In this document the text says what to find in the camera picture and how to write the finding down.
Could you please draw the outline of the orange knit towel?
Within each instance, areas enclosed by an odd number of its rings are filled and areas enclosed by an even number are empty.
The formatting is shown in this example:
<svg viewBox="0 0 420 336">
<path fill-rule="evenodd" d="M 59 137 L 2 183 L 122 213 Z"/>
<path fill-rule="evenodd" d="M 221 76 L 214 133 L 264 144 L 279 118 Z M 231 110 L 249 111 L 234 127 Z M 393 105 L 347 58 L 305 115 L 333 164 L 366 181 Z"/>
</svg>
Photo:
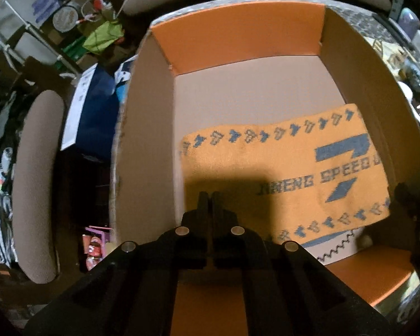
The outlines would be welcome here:
<svg viewBox="0 0 420 336">
<path fill-rule="evenodd" d="M 201 192 L 218 192 L 242 226 L 277 243 L 306 244 L 389 216 L 385 170 L 353 104 L 202 129 L 179 148 L 186 209 Z"/>
</svg>

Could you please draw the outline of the brown chair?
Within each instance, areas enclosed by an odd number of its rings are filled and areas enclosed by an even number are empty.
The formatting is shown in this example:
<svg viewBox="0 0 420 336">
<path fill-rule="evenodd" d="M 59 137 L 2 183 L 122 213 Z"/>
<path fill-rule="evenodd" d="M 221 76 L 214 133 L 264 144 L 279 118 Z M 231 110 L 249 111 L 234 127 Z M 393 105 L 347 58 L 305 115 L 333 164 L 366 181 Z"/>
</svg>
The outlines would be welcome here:
<svg viewBox="0 0 420 336">
<path fill-rule="evenodd" d="M 57 277 L 51 226 L 51 181 L 64 101 L 53 90 L 38 95 L 27 113 L 13 180 L 13 238 L 19 267 L 36 284 Z"/>
</svg>

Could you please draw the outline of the dark blue box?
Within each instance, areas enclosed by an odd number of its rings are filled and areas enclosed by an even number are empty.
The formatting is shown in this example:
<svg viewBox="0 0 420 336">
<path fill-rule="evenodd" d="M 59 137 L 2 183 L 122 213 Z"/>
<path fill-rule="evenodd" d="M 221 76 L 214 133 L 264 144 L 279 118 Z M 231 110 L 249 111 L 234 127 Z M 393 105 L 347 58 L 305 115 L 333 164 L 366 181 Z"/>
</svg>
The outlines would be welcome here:
<svg viewBox="0 0 420 336">
<path fill-rule="evenodd" d="M 115 80 L 100 64 L 83 72 L 66 116 L 61 150 L 76 148 L 101 160 L 111 158 L 120 101 Z"/>
</svg>

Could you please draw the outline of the orange cardboard box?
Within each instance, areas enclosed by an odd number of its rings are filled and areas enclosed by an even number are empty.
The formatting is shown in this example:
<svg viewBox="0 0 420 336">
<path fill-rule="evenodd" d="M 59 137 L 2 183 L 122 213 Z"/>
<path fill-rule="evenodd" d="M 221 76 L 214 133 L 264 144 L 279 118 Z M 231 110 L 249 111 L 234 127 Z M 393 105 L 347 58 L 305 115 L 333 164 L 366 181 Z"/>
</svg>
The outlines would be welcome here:
<svg viewBox="0 0 420 336">
<path fill-rule="evenodd" d="M 415 335 L 376 308 L 420 271 L 420 128 L 322 4 L 150 27 L 114 142 L 112 283 L 131 335 Z"/>
</svg>

